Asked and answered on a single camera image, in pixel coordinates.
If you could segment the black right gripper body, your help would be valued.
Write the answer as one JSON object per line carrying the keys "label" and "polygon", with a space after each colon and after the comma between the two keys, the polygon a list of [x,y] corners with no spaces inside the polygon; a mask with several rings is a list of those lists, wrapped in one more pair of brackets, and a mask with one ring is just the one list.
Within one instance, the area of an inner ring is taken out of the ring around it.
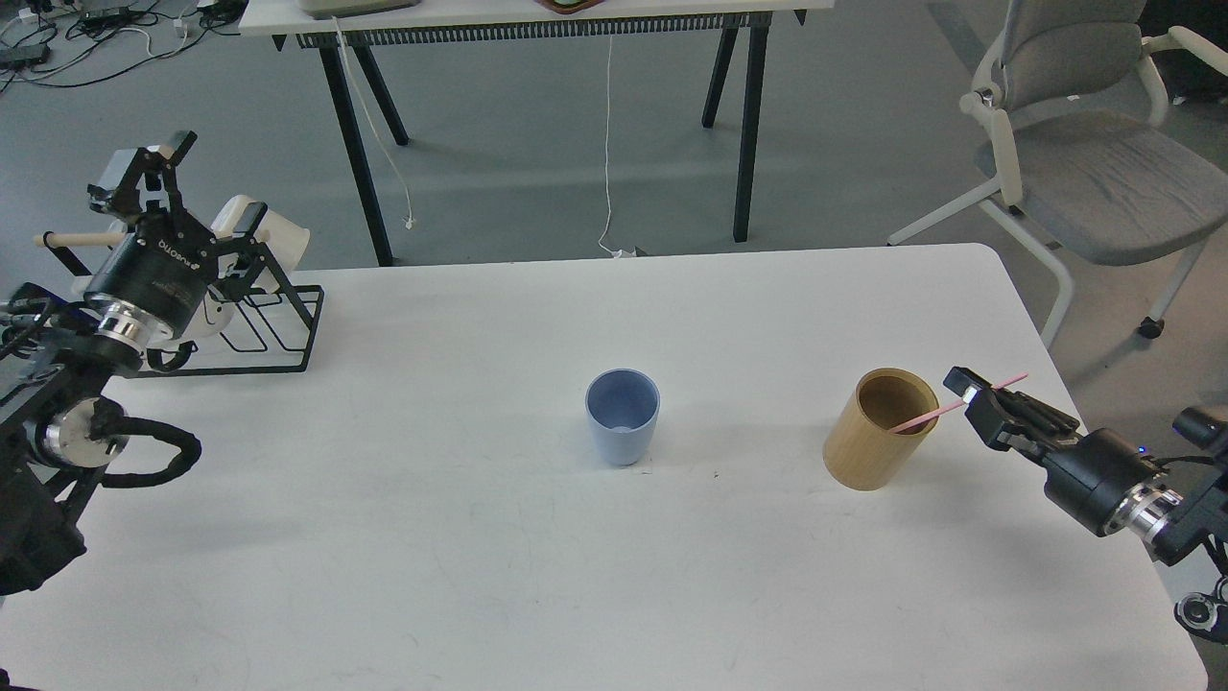
{"label": "black right gripper body", "polygon": [[1044,441],[1041,466],[1045,497],[1097,538],[1124,528],[1154,538],[1184,502],[1164,469],[1113,430]]}

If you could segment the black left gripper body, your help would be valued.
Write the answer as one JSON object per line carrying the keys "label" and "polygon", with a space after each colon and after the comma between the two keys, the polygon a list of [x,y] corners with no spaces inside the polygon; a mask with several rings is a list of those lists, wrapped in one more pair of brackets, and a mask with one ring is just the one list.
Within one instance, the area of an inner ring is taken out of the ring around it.
{"label": "black left gripper body", "polygon": [[219,279],[216,242],[196,218],[141,220],[84,288],[99,333],[130,349],[183,336]]}

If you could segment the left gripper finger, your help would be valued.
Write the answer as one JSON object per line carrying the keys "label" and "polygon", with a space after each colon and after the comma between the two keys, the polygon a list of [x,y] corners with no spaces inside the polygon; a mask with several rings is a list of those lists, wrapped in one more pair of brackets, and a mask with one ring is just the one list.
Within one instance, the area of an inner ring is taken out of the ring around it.
{"label": "left gripper finger", "polygon": [[196,237],[199,223],[181,200],[177,167],[196,144],[195,131],[177,131],[169,144],[118,150],[97,183],[88,209],[114,216],[139,237]]}
{"label": "left gripper finger", "polygon": [[214,220],[219,237],[219,279],[206,288],[208,298],[222,303],[271,295],[266,252],[268,233],[262,225],[271,214],[266,203],[228,200]]}

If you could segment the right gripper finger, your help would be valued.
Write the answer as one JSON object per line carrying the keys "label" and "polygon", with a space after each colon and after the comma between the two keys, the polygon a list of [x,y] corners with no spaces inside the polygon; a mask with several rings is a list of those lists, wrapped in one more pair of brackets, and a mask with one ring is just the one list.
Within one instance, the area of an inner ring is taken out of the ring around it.
{"label": "right gripper finger", "polygon": [[965,419],[989,449],[1014,449],[1036,466],[1070,437],[1066,412],[1022,392],[977,392],[966,404]]}
{"label": "right gripper finger", "polygon": [[964,416],[982,443],[1066,443],[1078,438],[1078,419],[1027,393],[995,388],[966,367],[950,368],[943,385],[964,399]]}

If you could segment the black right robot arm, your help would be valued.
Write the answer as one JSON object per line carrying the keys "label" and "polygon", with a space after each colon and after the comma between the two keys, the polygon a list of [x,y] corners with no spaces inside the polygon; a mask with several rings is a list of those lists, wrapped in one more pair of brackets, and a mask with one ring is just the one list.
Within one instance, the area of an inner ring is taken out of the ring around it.
{"label": "black right robot arm", "polygon": [[1219,578],[1210,593],[1183,596],[1172,616],[1192,637],[1226,643],[1226,406],[1185,407],[1172,421],[1176,434],[1202,450],[1183,460],[1212,468],[1181,493],[1168,484],[1174,459],[1157,460],[1114,430],[1082,436],[1078,419],[993,388],[965,367],[950,368],[943,385],[964,398],[965,416],[989,449],[1013,449],[1041,466],[1047,500],[1097,538],[1127,529],[1169,567],[1205,547]]}

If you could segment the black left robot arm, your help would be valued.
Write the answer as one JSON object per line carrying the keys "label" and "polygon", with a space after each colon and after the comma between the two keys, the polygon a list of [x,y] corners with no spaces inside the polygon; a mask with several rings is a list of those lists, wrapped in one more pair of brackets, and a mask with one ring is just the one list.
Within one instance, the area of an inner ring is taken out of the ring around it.
{"label": "black left robot arm", "polygon": [[88,185],[88,205],[124,231],[70,301],[22,284],[2,301],[2,355],[28,367],[2,389],[2,594],[32,592],[86,551],[80,515],[96,488],[150,488],[181,477],[201,443],[169,423],[131,419],[106,398],[149,344],[179,340],[231,242],[181,199],[177,171],[196,133],[119,150]]}

